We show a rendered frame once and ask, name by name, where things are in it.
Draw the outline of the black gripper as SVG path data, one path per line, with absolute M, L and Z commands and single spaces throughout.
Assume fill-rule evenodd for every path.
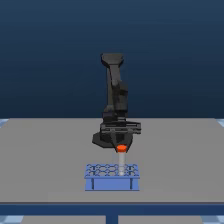
M 108 134 L 111 132 L 115 132 L 118 134 L 127 133 L 125 137 L 125 142 L 127 146 L 126 152 L 128 152 L 132 145 L 133 134 L 141 133 L 141 124 L 138 122 L 130 122 L 130 121 L 113 121 L 113 122 L 101 123 L 100 132 L 103 134 Z M 115 151 L 117 151 L 117 138 L 115 133 L 111 134 L 111 142 Z

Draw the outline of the blue tube rack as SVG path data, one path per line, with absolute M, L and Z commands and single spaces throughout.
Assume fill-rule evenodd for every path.
M 137 164 L 126 164 L 123 175 L 117 164 L 87 164 L 84 179 L 86 191 L 138 191 L 140 173 Z

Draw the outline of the centrifuge tube with orange cap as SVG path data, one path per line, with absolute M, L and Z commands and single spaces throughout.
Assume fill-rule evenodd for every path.
M 125 172 L 125 156 L 126 156 L 127 146 L 126 145 L 118 145 L 117 153 L 118 153 L 118 165 L 119 165 L 119 175 L 123 176 Z

